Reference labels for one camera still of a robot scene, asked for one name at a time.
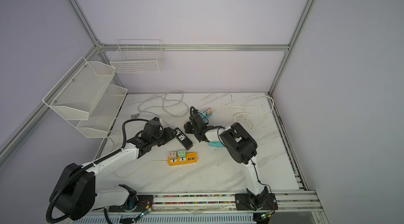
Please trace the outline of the black power strip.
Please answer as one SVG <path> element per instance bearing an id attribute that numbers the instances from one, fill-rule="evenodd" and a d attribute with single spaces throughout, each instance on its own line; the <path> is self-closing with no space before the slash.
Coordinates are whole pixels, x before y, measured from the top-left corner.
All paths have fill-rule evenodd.
<path id="1" fill-rule="evenodd" d="M 186 150 L 190 150 L 193 147 L 193 142 L 179 128 L 175 128 L 174 133 L 177 140 Z"/>

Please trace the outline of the pink plug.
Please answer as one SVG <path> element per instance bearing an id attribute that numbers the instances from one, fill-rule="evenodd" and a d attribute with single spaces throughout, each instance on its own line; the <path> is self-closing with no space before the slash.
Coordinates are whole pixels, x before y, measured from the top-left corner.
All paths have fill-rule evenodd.
<path id="1" fill-rule="evenodd" d="M 168 158 L 170 160 L 177 159 L 177 152 L 170 152 Z"/>
<path id="2" fill-rule="evenodd" d="M 207 115 L 207 116 L 210 116 L 210 115 L 212 114 L 212 109 L 211 109 L 211 108 L 207 108 L 207 109 L 205 110 L 205 112 L 206 112 L 206 115 Z"/>

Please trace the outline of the green plug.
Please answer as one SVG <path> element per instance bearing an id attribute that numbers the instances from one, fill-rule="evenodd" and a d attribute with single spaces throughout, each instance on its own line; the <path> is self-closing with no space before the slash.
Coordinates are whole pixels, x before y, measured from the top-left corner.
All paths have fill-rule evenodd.
<path id="1" fill-rule="evenodd" d="M 177 152 L 178 158 L 186 158 L 186 151 L 181 150 Z"/>

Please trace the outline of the orange power strip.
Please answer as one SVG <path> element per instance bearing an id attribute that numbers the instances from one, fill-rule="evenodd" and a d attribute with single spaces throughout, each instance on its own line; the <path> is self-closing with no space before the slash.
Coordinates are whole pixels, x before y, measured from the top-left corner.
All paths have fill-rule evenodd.
<path id="1" fill-rule="evenodd" d="M 197 163 L 197 153 L 190 152 L 186 154 L 184 158 L 168 159 L 167 163 L 169 166 L 181 166 Z"/>

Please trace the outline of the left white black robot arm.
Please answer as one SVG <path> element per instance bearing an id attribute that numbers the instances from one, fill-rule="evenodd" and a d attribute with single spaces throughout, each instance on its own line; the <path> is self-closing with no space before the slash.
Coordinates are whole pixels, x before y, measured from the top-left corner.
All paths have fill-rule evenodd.
<path id="1" fill-rule="evenodd" d="M 139 206 L 137 191 L 125 184 L 101 188 L 98 184 L 121 166 L 135 161 L 176 138 L 176 130 L 164 128 L 155 117 L 143 119 L 144 129 L 127 139 L 126 125 L 139 119 L 130 119 L 122 124 L 123 143 L 108 155 L 83 165 L 72 163 L 65 167 L 49 199 L 46 221 L 55 224 L 67 218 L 78 220 L 92 210 L 111 206 L 133 211 Z"/>

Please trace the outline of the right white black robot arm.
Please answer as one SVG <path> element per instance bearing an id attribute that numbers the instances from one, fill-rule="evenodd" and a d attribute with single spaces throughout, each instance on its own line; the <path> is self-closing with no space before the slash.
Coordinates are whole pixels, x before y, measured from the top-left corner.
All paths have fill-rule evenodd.
<path id="1" fill-rule="evenodd" d="M 199 111 L 191 106 L 189 122 L 184 125 L 186 133 L 192 133 L 199 142 L 219 142 L 227 149 L 232 159 L 242 166 L 247 187 L 248 207 L 252 210 L 262 209 L 271 199 L 271 190 L 259 179 L 257 165 L 258 144 L 240 123 L 233 123 L 228 128 L 210 126 Z"/>

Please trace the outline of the pink plug on blue strip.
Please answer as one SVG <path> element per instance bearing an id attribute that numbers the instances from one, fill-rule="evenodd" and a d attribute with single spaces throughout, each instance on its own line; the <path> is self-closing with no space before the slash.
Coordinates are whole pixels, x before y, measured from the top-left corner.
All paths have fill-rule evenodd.
<path id="1" fill-rule="evenodd" d="M 207 115 L 207 116 L 210 116 L 210 115 L 212 114 L 212 109 L 211 109 L 211 108 L 207 108 L 207 109 L 205 110 L 205 112 L 206 112 L 206 115 Z"/>

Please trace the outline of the blue power strip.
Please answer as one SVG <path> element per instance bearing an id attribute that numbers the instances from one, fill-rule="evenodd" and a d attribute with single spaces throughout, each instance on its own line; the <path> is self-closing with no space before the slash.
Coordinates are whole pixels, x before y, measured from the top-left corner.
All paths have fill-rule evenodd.
<path id="1" fill-rule="evenodd" d="M 209 118 L 213 115 L 212 113 L 210 113 L 209 115 L 206 113 L 206 111 L 202 111 L 202 112 L 200 112 L 199 113 L 200 114 L 200 116 L 201 116 L 201 118 L 202 118 L 202 120 L 203 120 L 203 122 L 204 123 L 209 123 Z"/>

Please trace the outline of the teal triangular power strip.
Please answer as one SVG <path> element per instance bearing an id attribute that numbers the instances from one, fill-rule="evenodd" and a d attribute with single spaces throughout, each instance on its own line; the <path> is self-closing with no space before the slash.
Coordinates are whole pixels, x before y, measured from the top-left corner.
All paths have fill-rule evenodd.
<path id="1" fill-rule="evenodd" d="M 216 141 L 216 142 L 209 142 L 208 145 L 209 145 L 209 147 L 215 147 L 215 148 L 224 147 L 224 145 L 223 145 L 221 142 L 219 142 L 219 141 Z"/>

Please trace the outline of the lower white mesh shelf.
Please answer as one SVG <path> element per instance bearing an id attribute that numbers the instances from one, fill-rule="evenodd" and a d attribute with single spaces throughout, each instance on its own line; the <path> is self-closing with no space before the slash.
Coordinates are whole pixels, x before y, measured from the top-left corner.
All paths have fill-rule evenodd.
<path id="1" fill-rule="evenodd" d="M 88 120 L 81 120 L 76 129 L 86 138 L 104 138 L 114 123 L 126 98 L 127 89 L 109 85 Z"/>

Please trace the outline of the white mesh shelf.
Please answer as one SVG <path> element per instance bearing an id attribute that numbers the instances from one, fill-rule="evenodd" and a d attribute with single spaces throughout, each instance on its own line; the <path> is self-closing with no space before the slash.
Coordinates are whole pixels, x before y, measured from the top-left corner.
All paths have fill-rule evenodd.
<path id="1" fill-rule="evenodd" d="M 89 120 L 116 68 L 80 58 L 42 102 L 65 120 Z"/>
<path id="2" fill-rule="evenodd" d="M 81 120 L 76 129 L 86 138 L 104 138 L 114 123 L 126 98 L 127 89 L 109 85 L 88 120 Z"/>

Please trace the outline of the upper white mesh shelf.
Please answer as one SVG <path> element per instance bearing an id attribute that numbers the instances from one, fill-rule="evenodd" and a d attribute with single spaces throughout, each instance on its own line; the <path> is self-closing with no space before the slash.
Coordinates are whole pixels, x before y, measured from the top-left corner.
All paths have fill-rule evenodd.
<path id="1" fill-rule="evenodd" d="M 65 120 L 89 120 L 116 68 L 80 58 L 42 102 Z"/>

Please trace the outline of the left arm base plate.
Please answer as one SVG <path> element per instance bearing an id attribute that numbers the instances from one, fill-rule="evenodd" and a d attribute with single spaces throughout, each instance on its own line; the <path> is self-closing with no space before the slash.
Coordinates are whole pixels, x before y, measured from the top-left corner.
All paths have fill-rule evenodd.
<path id="1" fill-rule="evenodd" d="M 147 206 L 152 206 L 153 195 L 132 196 L 121 206 L 108 207 L 109 212 L 143 212 Z"/>

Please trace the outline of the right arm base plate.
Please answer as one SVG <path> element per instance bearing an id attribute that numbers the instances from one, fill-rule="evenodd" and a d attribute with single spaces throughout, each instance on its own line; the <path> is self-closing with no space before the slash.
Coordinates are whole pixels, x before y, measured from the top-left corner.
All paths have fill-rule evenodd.
<path id="1" fill-rule="evenodd" d="M 278 203 L 273 193 L 264 192 L 262 195 L 250 195 L 248 193 L 237 193 L 235 195 L 237 210 L 278 210 Z"/>

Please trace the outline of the aluminium mounting rail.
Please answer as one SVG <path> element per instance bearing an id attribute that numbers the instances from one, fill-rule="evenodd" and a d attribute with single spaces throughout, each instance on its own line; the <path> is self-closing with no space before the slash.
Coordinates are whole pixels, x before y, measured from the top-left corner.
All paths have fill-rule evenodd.
<path id="1" fill-rule="evenodd" d="M 237 210 L 235 195 L 245 193 L 235 192 L 166 192 L 166 193 L 139 193 L 138 195 L 153 195 L 152 213 L 221 213 L 221 212 L 315 212 L 324 211 L 322 204 L 314 191 L 276 191 L 278 210 Z M 112 214 L 135 214 L 140 212 L 111 212 Z"/>

